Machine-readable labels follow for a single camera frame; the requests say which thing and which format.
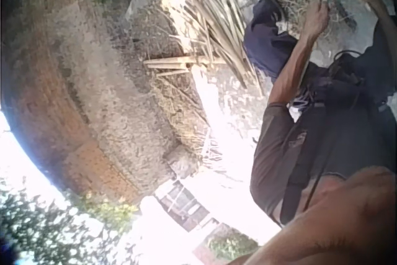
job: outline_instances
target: hand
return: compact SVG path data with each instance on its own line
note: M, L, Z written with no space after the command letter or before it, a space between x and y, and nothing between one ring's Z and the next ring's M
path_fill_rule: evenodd
M313 0L308 6L301 35L317 39L328 26L328 11L328 3Z

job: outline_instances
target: black strap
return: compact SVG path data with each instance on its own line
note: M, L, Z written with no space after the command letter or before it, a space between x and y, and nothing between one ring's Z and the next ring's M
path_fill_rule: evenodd
M280 222L286 225L290 222L298 209L302 191L308 186L311 169L314 165L314 158L318 144L323 134L323 123L326 117L326 108L323 99L316 102L306 111L309 114L305 117L305 123L300 127L306 131L305 141L301 146L297 163L288 179L282 203Z

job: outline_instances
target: man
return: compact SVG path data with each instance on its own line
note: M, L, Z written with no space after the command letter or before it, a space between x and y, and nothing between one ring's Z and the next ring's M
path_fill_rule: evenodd
M342 55L328 70L309 63L302 88L313 45L328 25L327 4L310 4L299 41L277 34L283 14L275 1L256 4L244 45L274 86L251 194L285 228L251 258L230 264L396 261L396 121L385 102L396 91L397 27L381 0L366 1L379 17L373 45L358 58ZM294 123L287 105L296 95L304 105Z

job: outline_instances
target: gray shirt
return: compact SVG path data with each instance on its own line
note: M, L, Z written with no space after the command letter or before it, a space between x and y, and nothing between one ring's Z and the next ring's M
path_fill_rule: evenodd
M256 203L271 217L282 200L292 169L307 132L300 127L304 112L294 123L283 104L271 104L264 113L251 177ZM377 125L365 106L353 109L327 108L324 132L317 145L311 177L325 164L324 174L349 178L369 166L386 166L396 171L395 153L385 145Z

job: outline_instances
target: dark pants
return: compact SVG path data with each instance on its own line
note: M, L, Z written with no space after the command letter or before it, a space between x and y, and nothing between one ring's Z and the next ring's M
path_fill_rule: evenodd
M244 47L251 63L269 76L274 83L287 63L297 40L284 32L278 34L272 14L277 7L270 0L261 0L254 6L254 18L244 34ZM376 103L385 101L395 92L395 76L384 33L375 27L373 45L363 55L354 58L342 55L338 60L364 81L364 89ZM315 78L327 76L328 71L309 63L303 85Z

